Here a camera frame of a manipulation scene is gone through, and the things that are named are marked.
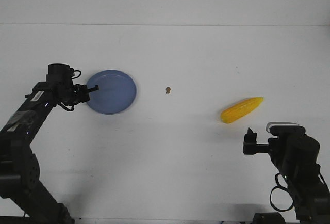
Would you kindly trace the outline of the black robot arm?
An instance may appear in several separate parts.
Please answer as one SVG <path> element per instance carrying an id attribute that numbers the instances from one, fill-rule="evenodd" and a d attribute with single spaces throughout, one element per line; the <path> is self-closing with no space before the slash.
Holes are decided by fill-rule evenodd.
<path id="1" fill-rule="evenodd" d="M 1 223 L 75 223 L 67 207 L 40 181 L 40 166 L 30 145 L 53 108 L 73 111 L 99 89 L 74 84 L 76 73 L 69 65 L 50 64 L 46 80 L 33 87 L 1 129 L 1 198 L 11 199 L 24 212 L 1 216 Z"/>
<path id="2" fill-rule="evenodd" d="M 268 123 L 266 131 L 272 137 L 267 144 L 258 144 L 257 134 L 248 129 L 243 153 L 269 155 L 278 170 L 273 190 L 289 194 L 292 204 L 288 210 L 295 211 L 300 223 L 329 223 L 329 187 L 317 163 L 320 144 L 295 123 Z"/>

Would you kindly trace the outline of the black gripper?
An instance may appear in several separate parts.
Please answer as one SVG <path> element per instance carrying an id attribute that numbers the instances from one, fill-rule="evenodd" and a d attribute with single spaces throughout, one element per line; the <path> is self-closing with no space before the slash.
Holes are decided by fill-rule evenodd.
<path id="1" fill-rule="evenodd" d="M 98 85 L 87 89 L 86 85 L 68 85 L 58 83 L 58 104 L 77 105 L 89 101 L 89 92 L 98 91 Z"/>
<path id="2" fill-rule="evenodd" d="M 288 135 L 269 138 L 268 144 L 257 143 L 257 133 L 254 133 L 251 128 L 248 128 L 244 135 L 243 154 L 255 155 L 257 153 L 268 153 L 271 162 L 275 167 L 282 167 L 284 156 L 287 149 Z"/>

